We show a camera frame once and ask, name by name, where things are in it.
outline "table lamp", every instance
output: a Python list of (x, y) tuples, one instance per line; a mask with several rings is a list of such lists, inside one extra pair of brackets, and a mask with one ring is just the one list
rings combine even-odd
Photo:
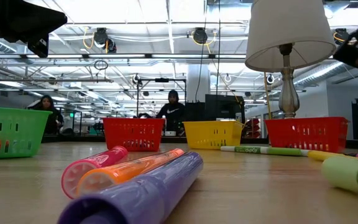
[(246, 66), (281, 72), (279, 107), (294, 118), (300, 107), (293, 71), (329, 58), (335, 51), (322, 0), (254, 0)]

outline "yellow basket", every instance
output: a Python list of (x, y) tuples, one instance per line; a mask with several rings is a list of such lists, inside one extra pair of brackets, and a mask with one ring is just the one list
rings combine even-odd
[(187, 144), (192, 149), (220, 149), (239, 146), (242, 123), (237, 121), (187, 121)]

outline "green basket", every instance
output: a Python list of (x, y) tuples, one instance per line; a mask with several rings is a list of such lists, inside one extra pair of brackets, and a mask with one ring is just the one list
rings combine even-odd
[(51, 113), (0, 108), (0, 158), (34, 156)]

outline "red basket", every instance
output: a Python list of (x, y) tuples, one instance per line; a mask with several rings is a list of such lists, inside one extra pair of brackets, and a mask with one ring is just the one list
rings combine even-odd
[(164, 122), (164, 119), (104, 118), (107, 148), (124, 146), (132, 152), (157, 152)]
[(342, 117), (265, 120), (272, 147), (292, 147), (341, 153), (347, 120)]

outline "white lampshade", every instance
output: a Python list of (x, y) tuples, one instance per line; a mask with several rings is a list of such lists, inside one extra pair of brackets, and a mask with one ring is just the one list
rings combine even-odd
[(336, 46), (322, 0), (255, 0), (252, 5), (246, 66), (279, 72), (283, 55), (278, 46), (293, 44), (292, 68), (302, 68), (331, 56)]

